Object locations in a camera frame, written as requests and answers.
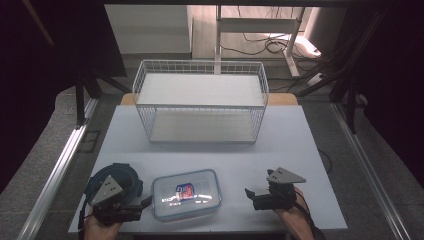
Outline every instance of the human hand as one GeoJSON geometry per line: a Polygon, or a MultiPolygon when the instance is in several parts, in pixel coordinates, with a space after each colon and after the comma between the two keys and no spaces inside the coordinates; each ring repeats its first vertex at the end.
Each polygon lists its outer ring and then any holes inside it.
{"type": "MultiPolygon", "coordinates": [[[[302,206],[305,210],[308,210],[306,202],[303,197],[302,191],[295,187],[295,191],[298,195],[296,202],[302,206]]],[[[297,240],[313,240],[311,227],[306,220],[305,215],[296,207],[292,207],[290,210],[274,209],[274,212],[278,215],[281,221],[286,226],[290,234],[297,240]]]]}
{"type": "Polygon", "coordinates": [[[111,226],[104,226],[93,215],[90,215],[84,222],[85,240],[115,240],[118,236],[122,223],[114,223],[111,226]]]}

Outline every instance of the wire basket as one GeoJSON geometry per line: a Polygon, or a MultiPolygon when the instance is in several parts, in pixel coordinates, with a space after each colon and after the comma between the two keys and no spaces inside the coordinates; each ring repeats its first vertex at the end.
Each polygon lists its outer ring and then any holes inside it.
{"type": "Polygon", "coordinates": [[[249,142],[268,102],[260,62],[144,60],[134,102],[150,142],[249,142]]]}

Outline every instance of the white table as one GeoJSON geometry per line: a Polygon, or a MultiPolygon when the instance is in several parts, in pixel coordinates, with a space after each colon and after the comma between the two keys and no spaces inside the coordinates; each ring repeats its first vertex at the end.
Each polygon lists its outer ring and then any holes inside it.
{"type": "MultiPolygon", "coordinates": [[[[222,193],[222,205],[212,215],[162,223],[147,208],[141,221],[123,224],[121,232],[281,232],[277,215],[255,211],[244,192],[267,193],[266,170],[279,166],[306,178],[296,185],[318,228],[347,228],[301,106],[268,107],[256,144],[152,144],[135,106],[118,106],[92,175],[116,162],[129,163],[144,182],[142,197],[134,204],[149,196],[155,178],[201,169],[215,170],[222,193]]],[[[78,211],[71,233],[77,232],[78,211]]]]}

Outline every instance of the plastic food container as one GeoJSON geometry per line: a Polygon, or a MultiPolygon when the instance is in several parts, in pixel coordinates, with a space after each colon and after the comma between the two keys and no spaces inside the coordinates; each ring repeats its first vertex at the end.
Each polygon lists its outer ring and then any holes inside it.
{"type": "Polygon", "coordinates": [[[153,215],[159,221],[207,215],[221,205],[218,179],[210,169],[157,178],[152,195],[153,215]]]}

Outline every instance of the sticker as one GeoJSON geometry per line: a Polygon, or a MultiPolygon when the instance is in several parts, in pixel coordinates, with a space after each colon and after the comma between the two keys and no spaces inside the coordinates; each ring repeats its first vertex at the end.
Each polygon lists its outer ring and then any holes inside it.
{"type": "Polygon", "coordinates": [[[180,202],[194,198],[194,187],[191,183],[177,185],[175,191],[177,199],[180,202]]]}

